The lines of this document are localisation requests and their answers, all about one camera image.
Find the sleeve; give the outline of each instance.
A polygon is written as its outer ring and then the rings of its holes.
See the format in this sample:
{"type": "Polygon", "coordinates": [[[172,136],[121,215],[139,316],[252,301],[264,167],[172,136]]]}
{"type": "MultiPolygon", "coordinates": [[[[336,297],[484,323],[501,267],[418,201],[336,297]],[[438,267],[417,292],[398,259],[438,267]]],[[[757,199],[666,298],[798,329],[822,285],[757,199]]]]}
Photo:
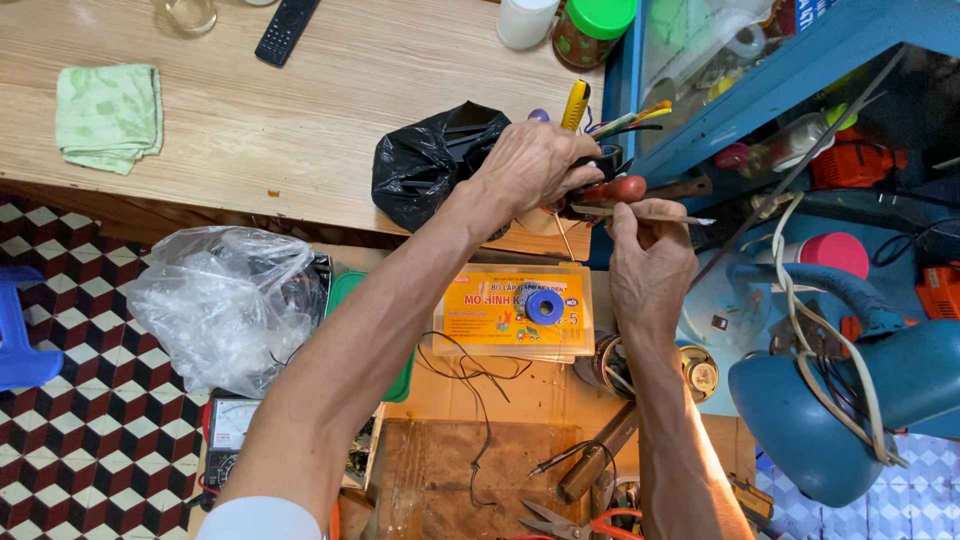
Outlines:
{"type": "Polygon", "coordinates": [[[321,540],[320,526],[302,506],[277,497],[243,497],[206,516],[196,540],[321,540]]]}

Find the black remote control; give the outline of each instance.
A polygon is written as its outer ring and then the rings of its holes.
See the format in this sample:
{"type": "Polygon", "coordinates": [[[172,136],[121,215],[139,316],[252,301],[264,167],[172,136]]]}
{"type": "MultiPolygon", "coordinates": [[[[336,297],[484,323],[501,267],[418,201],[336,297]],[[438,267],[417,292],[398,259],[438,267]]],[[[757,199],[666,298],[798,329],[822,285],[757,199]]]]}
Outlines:
{"type": "Polygon", "coordinates": [[[261,60],[283,67],[320,0],[281,0],[274,20],[253,51],[261,60]]]}

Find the green towel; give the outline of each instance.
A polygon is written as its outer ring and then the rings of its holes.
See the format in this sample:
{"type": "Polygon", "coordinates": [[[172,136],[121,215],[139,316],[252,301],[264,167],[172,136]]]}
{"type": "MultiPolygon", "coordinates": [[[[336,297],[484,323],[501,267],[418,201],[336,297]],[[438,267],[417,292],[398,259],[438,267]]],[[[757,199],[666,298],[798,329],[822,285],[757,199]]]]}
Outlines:
{"type": "Polygon", "coordinates": [[[68,67],[57,81],[57,146],[67,161],[127,174],[163,145],[160,74],[143,63],[68,67]]]}

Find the blue tape roll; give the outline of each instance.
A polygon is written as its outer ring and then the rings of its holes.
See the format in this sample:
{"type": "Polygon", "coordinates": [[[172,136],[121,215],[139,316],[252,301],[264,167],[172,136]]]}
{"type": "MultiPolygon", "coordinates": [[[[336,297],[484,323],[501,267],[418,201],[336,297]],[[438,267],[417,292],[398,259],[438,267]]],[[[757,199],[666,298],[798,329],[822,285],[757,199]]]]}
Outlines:
{"type": "Polygon", "coordinates": [[[540,289],[529,297],[524,304],[527,311],[527,318],[535,325],[552,326],[557,324],[564,317],[564,299],[560,293],[550,289],[540,289]],[[540,307],[547,307],[546,313],[540,310],[540,307]]]}

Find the scissors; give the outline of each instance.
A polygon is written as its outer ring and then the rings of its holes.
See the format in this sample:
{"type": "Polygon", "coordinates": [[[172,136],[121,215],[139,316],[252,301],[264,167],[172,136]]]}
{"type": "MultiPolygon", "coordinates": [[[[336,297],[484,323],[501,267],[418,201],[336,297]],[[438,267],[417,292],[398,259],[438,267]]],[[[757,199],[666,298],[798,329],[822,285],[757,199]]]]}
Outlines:
{"type": "Polygon", "coordinates": [[[542,522],[520,518],[519,521],[523,525],[542,530],[543,532],[549,533],[557,538],[563,538],[564,540],[589,540],[591,532],[599,532],[601,534],[607,534],[616,540],[643,540],[642,536],[633,534],[632,532],[622,528],[614,527],[607,523],[607,520],[611,516],[630,515],[637,516],[638,518],[643,517],[643,513],[639,510],[634,510],[632,508],[611,508],[610,510],[600,514],[599,517],[590,520],[590,522],[585,526],[577,527],[573,522],[566,519],[564,516],[555,512],[551,512],[539,504],[531,503],[529,501],[520,502],[547,520],[546,522],[542,522]]]}

